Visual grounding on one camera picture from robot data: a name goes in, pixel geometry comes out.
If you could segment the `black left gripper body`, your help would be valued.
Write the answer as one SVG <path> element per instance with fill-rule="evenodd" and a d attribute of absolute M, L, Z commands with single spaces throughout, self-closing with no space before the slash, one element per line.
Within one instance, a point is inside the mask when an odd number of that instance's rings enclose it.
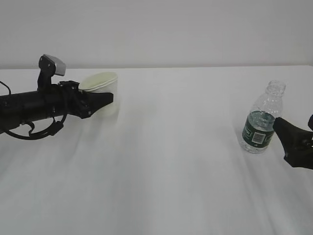
<path fill-rule="evenodd" d="M 98 94 L 80 90 L 75 81 L 61 81 L 48 86 L 48 116 L 72 115 L 81 119 L 98 110 Z"/>

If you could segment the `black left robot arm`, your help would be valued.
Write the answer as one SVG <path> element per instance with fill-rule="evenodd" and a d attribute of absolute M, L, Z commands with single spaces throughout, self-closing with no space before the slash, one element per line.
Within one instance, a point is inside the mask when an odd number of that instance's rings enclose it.
<path fill-rule="evenodd" d="M 61 81 L 51 84 L 44 91 L 33 91 L 0 97 L 0 132 L 19 138 L 12 130 L 20 125 L 31 127 L 26 140 L 53 136 L 59 132 L 68 115 L 81 119 L 89 118 L 98 110 L 113 103 L 112 92 L 92 93 L 81 90 L 75 81 Z M 49 127 L 35 133 L 34 122 L 61 116 Z"/>

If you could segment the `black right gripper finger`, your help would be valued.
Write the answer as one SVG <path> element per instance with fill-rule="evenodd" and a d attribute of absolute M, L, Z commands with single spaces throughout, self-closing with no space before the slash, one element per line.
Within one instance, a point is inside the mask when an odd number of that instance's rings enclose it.
<path fill-rule="evenodd" d="M 296 127 L 283 118 L 278 117 L 273 125 L 285 154 L 312 153 L 313 132 Z"/>
<path fill-rule="evenodd" d="M 310 116 L 308 121 L 308 127 L 313 130 L 313 115 Z"/>

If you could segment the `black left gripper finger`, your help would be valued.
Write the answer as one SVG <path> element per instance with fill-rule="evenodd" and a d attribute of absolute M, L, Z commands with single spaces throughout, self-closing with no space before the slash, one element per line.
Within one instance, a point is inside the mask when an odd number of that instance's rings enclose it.
<path fill-rule="evenodd" d="M 82 92 L 84 111 L 88 115 L 93 115 L 105 106 L 113 103 L 113 93 L 92 93 Z"/>

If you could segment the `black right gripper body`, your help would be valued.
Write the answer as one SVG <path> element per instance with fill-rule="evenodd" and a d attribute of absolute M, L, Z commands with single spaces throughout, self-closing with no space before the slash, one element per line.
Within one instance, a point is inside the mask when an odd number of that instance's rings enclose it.
<path fill-rule="evenodd" d="M 313 168 L 313 149 L 286 149 L 284 160 L 294 168 Z"/>

